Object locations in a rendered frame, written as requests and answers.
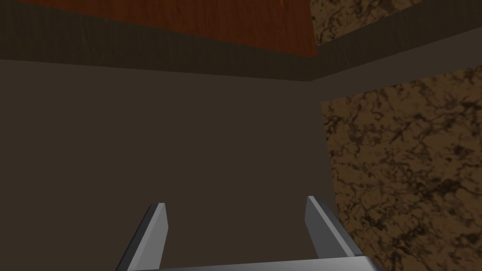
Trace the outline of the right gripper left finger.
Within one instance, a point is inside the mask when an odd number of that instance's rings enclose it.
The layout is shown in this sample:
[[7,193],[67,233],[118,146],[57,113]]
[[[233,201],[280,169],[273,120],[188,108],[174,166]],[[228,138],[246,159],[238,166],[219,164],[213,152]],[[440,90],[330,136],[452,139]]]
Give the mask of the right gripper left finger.
[[168,233],[164,203],[149,206],[115,271],[146,271],[160,267]]

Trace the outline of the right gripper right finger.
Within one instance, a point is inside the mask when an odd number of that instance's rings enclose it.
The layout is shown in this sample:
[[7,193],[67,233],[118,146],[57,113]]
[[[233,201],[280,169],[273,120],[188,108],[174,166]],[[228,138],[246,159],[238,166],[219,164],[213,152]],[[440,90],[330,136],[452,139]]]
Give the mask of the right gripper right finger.
[[305,225],[318,258],[363,256],[363,252],[321,197],[307,197]]

